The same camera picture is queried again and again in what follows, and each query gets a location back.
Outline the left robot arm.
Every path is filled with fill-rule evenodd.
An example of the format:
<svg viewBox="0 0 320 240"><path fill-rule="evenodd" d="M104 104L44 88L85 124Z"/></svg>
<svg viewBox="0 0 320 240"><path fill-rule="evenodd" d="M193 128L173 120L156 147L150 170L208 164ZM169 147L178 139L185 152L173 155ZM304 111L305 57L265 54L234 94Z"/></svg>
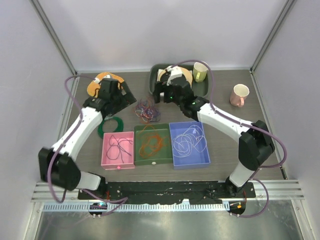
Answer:
<svg viewBox="0 0 320 240"><path fill-rule="evenodd" d="M50 148L43 147L38 153L40 178L46 182L51 196L57 203L65 199L56 195L54 187L66 193L81 190L100 200L107 192L106 179L98 174L81 171L76 158L93 130L106 118L112 117L136 102L125 81L103 78L93 96L80 105L73 94L71 100L79 115L66 133Z"/></svg>

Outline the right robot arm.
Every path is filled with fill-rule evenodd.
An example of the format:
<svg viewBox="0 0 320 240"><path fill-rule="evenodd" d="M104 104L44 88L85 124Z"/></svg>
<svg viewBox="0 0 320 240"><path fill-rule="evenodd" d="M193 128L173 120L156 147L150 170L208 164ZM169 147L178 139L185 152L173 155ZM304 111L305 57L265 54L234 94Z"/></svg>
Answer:
<svg viewBox="0 0 320 240"><path fill-rule="evenodd" d="M152 93L154 101L175 103L188 118L207 124L232 138L238 144L238 164L226 179L226 193L233 198L244 191L244 185L275 151L267 125L236 120L218 108L213 109L209 100L196 96L184 77L171 81L157 81Z"/></svg>

